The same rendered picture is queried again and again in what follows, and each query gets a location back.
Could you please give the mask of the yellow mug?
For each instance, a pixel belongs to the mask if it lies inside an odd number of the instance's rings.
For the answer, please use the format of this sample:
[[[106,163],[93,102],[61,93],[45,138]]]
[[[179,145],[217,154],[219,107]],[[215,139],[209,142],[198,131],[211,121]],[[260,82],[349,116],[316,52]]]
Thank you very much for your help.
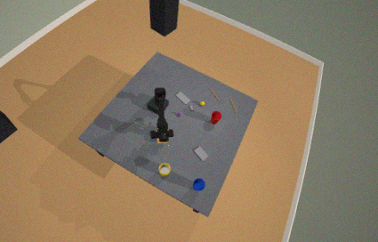
[[[162,176],[167,176],[170,172],[170,166],[168,164],[162,164],[158,169],[159,169],[159,173]]]

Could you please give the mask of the red plastic cup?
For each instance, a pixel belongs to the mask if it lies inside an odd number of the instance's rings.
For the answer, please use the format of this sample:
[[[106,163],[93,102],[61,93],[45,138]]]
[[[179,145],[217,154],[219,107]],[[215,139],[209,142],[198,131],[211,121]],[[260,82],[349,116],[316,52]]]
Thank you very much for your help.
[[[214,111],[212,113],[211,123],[215,125],[220,119],[221,119],[221,113],[219,111]]]

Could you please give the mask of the blue plastic cup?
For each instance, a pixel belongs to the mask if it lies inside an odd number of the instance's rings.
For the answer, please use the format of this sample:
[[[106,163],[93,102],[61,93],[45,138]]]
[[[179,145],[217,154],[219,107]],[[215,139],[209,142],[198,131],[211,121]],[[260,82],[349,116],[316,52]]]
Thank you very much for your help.
[[[201,178],[197,178],[193,182],[193,189],[195,191],[201,191],[205,188],[205,181]]]

